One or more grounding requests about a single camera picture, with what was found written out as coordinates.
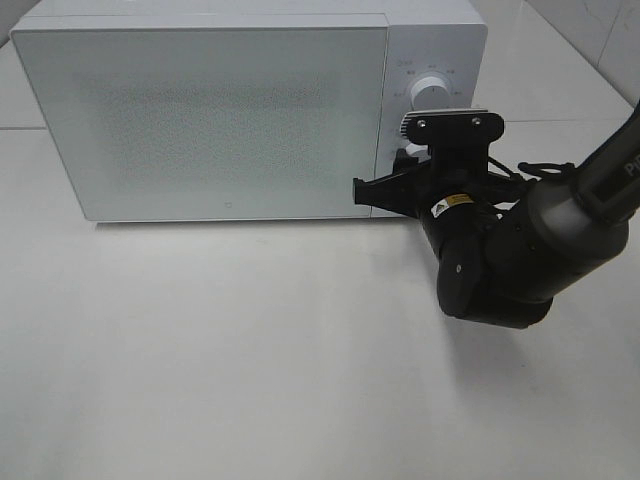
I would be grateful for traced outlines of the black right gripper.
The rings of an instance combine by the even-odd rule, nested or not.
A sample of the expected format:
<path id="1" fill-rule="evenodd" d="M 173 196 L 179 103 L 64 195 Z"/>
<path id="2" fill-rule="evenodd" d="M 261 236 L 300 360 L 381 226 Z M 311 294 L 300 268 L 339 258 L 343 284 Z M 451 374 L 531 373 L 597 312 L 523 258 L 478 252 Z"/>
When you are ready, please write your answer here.
<path id="1" fill-rule="evenodd" d="M 414 219 L 435 220 L 458 206 L 492 210 L 500 176 L 489 170 L 486 147 L 430 147 L 421 161 L 399 150 L 391 174 L 352 183 L 354 203 Z"/>

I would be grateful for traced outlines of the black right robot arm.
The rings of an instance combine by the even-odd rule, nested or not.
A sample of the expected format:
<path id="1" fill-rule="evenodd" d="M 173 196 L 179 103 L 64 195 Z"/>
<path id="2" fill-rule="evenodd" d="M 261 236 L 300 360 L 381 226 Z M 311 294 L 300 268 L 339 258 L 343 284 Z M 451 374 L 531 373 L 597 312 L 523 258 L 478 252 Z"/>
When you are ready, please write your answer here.
<path id="1" fill-rule="evenodd" d="M 639 208 L 639 117 L 581 164 L 510 169 L 489 153 L 504 130 L 485 109 L 409 112 L 401 136 L 425 155 L 399 149 L 389 175 L 354 180 L 353 199 L 421 223 L 445 314 L 524 329 L 626 247 Z"/>

